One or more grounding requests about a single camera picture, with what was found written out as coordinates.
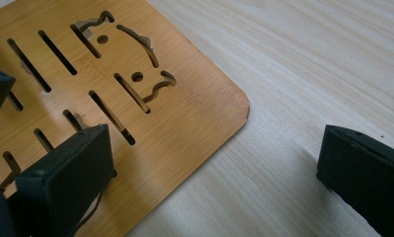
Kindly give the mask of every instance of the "round hole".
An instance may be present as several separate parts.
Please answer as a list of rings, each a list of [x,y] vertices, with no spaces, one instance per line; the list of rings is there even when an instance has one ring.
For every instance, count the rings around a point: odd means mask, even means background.
[[[131,79],[133,82],[140,82],[144,78],[143,74],[141,72],[135,72],[131,75]]]
[[[98,37],[96,39],[96,41],[100,44],[106,43],[106,42],[108,42],[108,40],[110,40],[110,38],[108,38],[108,36],[105,36],[105,35],[101,35],[100,37]]]

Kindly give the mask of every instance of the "table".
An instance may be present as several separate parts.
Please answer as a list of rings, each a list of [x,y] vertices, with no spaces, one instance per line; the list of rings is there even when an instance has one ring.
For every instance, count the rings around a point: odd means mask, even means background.
[[[251,112],[128,236],[377,236],[315,174],[326,124],[394,148],[394,0],[149,2]]]

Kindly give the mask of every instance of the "cutout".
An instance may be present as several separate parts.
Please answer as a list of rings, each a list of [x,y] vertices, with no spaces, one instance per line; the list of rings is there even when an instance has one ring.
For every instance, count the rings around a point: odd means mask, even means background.
[[[108,11],[104,11],[101,13],[99,19],[87,21],[83,26],[77,27],[76,24],[70,25],[70,29],[76,34],[77,38],[85,44],[85,46],[89,49],[90,52],[96,57],[101,58],[102,55],[98,50],[89,42],[89,40],[85,37],[84,33],[89,30],[90,27],[97,27],[102,24],[105,20],[108,20],[110,23],[115,21],[113,14]]]
[[[46,35],[44,31],[39,31],[39,36],[46,43],[46,45],[51,49],[51,51],[57,56],[60,62],[67,68],[67,70],[71,73],[71,75],[76,75],[77,70],[71,65],[71,63],[67,60],[67,58],[63,55],[63,53],[58,49],[58,47],[52,42],[52,40]]]
[[[76,131],[83,130],[80,122],[76,119],[76,117],[73,114],[71,114],[69,110],[63,111],[63,114]]]
[[[21,167],[18,165],[15,158],[9,151],[3,153],[3,158],[5,159],[6,163],[8,163],[8,166],[11,168],[12,172],[8,175],[8,177],[6,177],[2,184],[0,184],[0,191],[2,193],[4,193],[6,188],[8,188],[12,182],[15,181],[16,177],[21,174]]]
[[[108,36],[106,36],[106,35],[101,35],[100,37],[98,37],[98,38],[96,39],[96,41],[97,41],[99,44],[107,43],[108,40],[110,40],[110,38],[109,38]]]
[[[176,78],[172,74],[170,74],[167,71],[162,71],[162,72],[160,72],[160,75],[162,75],[164,77],[164,80],[162,82],[157,83],[153,87],[153,91],[152,91],[151,95],[149,95],[148,97],[143,99],[143,101],[145,103],[151,102],[154,99],[156,99],[157,96],[159,95],[160,89],[162,89],[163,87],[176,86],[177,81],[176,81]]]
[[[50,152],[51,150],[54,149],[54,147],[51,145],[49,140],[46,138],[46,136],[43,134],[43,132],[39,129],[36,128],[34,130],[34,135],[37,137],[39,140],[39,143],[43,146],[46,152]]]
[[[153,48],[151,48],[151,40],[150,38],[141,37],[132,29],[129,29],[123,25],[117,25],[117,29],[128,34],[133,39],[141,44],[144,50],[147,52],[148,56],[150,57],[151,63],[153,64],[154,68],[159,67],[159,61],[157,60],[156,54],[154,54]]]
[[[143,80],[143,78],[144,78],[144,76],[143,76],[143,74],[142,74],[141,72],[134,72],[134,73],[131,75],[131,80],[132,80],[133,82],[140,82],[140,81]]]
[[[15,94],[13,94],[12,91],[9,92],[8,100],[11,102],[15,110],[21,112],[24,109],[24,106],[21,104],[18,98],[16,98]]]
[[[150,114],[151,110],[148,108],[148,106],[145,104],[145,102],[141,99],[141,97],[138,95],[138,93],[126,82],[118,73],[114,74],[114,77],[117,79],[119,84],[125,89],[125,91],[128,93],[129,96],[132,97],[132,99],[141,107],[141,109],[146,113]]]
[[[42,87],[42,89],[45,92],[49,93],[51,91],[51,87],[49,87],[49,85],[45,82],[45,80],[42,78],[42,76],[39,74],[39,72],[30,62],[30,60],[21,51],[21,49],[18,47],[15,41],[13,39],[8,39],[8,45],[12,48],[12,50],[16,53],[16,55],[25,63],[25,65],[30,69],[30,71],[33,73],[34,78],[37,80],[37,82]]]
[[[117,130],[122,134],[122,136],[126,139],[128,144],[133,145],[135,144],[135,139],[132,135],[128,132],[128,130],[122,125],[119,119],[114,115],[114,113],[110,110],[110,108],[104,103],[104,101],[96,94],[95,91],[90,91],[89,96],[98,107],[101,109],[102,112],[108,117],[108,119],[113,123],[113,125],[117,128]]]

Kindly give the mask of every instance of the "table surface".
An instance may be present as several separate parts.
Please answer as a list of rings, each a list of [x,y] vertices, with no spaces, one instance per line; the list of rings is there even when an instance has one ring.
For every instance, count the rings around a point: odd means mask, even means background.
[[[394,0],[149,2],[251,113],[128,236],[378,236],[315,174],[326,124],[394,148]]]

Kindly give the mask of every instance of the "cutting board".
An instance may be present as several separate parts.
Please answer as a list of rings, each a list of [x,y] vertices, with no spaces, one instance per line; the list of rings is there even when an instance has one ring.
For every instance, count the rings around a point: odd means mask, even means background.
[[[16,1],[0,10],[0,70],[16,78],[0,111],[0,183],[4,153],[25,170],[76,129],[110,125],[118,176],[79,236],[127,233],[249,114],[146,1]]]

